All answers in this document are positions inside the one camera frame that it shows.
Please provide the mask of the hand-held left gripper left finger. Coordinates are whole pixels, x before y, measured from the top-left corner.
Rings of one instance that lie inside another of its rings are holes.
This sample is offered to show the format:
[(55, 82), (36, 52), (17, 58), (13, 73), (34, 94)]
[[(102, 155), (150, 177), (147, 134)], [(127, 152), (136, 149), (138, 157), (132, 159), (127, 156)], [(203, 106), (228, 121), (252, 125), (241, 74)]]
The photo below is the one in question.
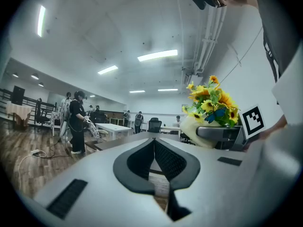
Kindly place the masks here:
[[(53, 180), (34, 197), (39, 216), (48, 227), (167, 227), (172, 220), (153, 196), (134, 193), (115, 177), (113, 165), (122, 153), (147, 142), (136, 140), (90, 154)], [(87, 184), (65, 218), (48, 210), (50, 204), (73, 180)]]

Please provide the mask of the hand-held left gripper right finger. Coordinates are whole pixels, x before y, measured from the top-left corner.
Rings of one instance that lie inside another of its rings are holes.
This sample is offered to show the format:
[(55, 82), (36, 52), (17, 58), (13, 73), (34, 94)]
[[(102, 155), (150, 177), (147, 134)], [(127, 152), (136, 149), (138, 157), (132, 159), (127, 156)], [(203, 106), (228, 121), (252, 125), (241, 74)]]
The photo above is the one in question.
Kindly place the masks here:
[(231, 225), (234, 208), (224, 198), (238, 186), (244, 153), (155, 139), (154, 156), (169, 182), (167, 212), (153, 218), (157, 227)]

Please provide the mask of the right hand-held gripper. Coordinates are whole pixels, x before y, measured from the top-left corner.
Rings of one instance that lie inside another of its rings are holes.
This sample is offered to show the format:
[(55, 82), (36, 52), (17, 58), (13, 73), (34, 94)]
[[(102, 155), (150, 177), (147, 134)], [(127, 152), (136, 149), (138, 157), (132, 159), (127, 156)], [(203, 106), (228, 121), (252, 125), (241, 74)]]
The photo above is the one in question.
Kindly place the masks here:
[(196, 135), (207, 140), (226, 140), (221, 149), (244, 151), (244, 149), (265, 129), (265, 123), (258, 105), (239, 113), (239, 125), (234, 127), (197, 127)]

